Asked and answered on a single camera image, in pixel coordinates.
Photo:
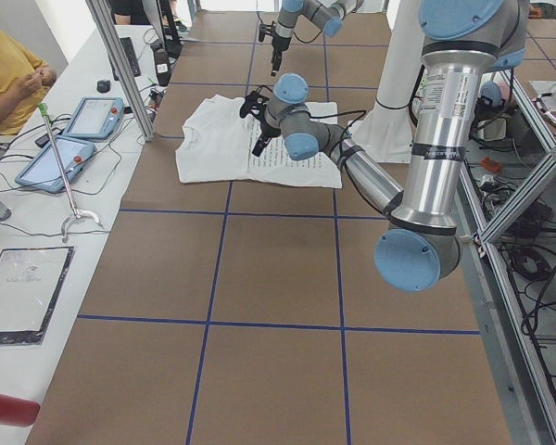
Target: keyboard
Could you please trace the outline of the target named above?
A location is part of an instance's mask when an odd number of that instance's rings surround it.
[[[140,75],[140,65],[138,64],[138,57],[136,57],[136,52],[133,49],[132,39],[130,37],[120,37],[121,47],[123,52],[126,53],[128,62],[130,62],[130,68],[132,68],[132,74],[134,77]]]

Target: white paper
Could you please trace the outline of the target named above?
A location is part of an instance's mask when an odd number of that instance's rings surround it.
[[[40,329],[68,255],[68,248],[1,253],[0,332]]]

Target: white table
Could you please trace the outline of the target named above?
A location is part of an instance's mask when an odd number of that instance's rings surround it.
[[[142,54],[142,75],[135,78],[139,89],[146,88],[152,83],[151,80],[157,78],[152,52],[146,47],[143,38],[145,36],[147,40],[153,39],[153,32],[145,35],[149,28],[118,27],[120,36],[132,37],[136,55],[140,57]],[[113,81],[107,52],[100,35],[94,32],[45,98],[50,116],[53,118],[58,114],[72,113],[82,97],[100,95],[95,89],[96,82],[100,79],[111,80],[111,91],[102,96],[124,97],[120,83]],[[147,97],[148,91],[148,88],[143,91],[143,97]],[[43,124],[43,119],[35,112],[22,131],[40,124]],[[34,156],[39,148],[33,141],[44,133],[42,128],[22,137],[13,144],[7,154]],[[95,211],[106,230],[115,222],[120,199],[130,182],[143,142],[136,122],[129,122],[112,145],[120,153],[121,162],[103,190],[96,196],[75,194],[79,208]],[[106,143],[107,141],[97,144],[97,149],[101,149]],[[14,178],[27,161],[25,158],[20,159],[8,158],[0,163],[0,172],[12,185],[16,185]],[[118,155],[106,148],[78,175],[72,183],[72,188],[89,192],[98,190],[118,159]],[[9,185],[0,177],[0,190],[8,188]],[[64,219],[71,215],[65,194],[54,196],[39,191],[8,191],[0,193],[0,199],[12,210],[12,216],[5,223],[31,233],[57,234]],[[88,219],[74,222],[69,227],[71,232],[95,229],[99,227],[93,220]],[[69,273],[61,288],[43,343],[39,346],[0,347],[0,393],[42,402],[106,241],[107,234],[71,235],[69,242],[63,244],[61,237],[28,236],[0,226],[0,252],[4,248],[75,248]],[[0,445],[22,444],[30,431],[30,427],[0,426]]]

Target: reacher grabber tool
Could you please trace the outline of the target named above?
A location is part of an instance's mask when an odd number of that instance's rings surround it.
[[[38,108],[41,112],[42,117],[44,118],[47,136],[49,137],[49,142],[51,143],[52,149],[54,150],[57,168],[59,169],[59,174],[62,177],[64,188],[66,188],[66,195],[68,196],[68,202],[70,203],[70,208],[72,209],[73,213],[62,223],[62,243],[66,243],[68,241],[68,226],[75,221],[82,218],[92,218],[93,220],[95,220],[96,225],[98,225],[99,227],[103,227],[103,224],[101,223],[98,215],[95,212],[90,210],[81,210],[76,206],[76,201],[74,200],[72,189],[70,188],[70,181],[68,180],[68,176],[64,171],[64,163],[62,162],[62,158],[60,157],[59,151],[57,150],[56,138],[54,137],[54,132],[52,132],[52,123],[49,120],[49,114],[47,114],[47,105],[42,102],[41,104],[39,104]]]

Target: label on robot arm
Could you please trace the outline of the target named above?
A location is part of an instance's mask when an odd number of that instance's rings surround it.
[[[446,80],[447,77],[444,74],[435,74],[426,77],[426,86],[424,87],[423,104],[420,107],[420,114],[434,113],[440,110]]]
[[[426,78],[420,114],[437,112],[443,119],[468,121],[474,112],[478,76],[450,72]]]

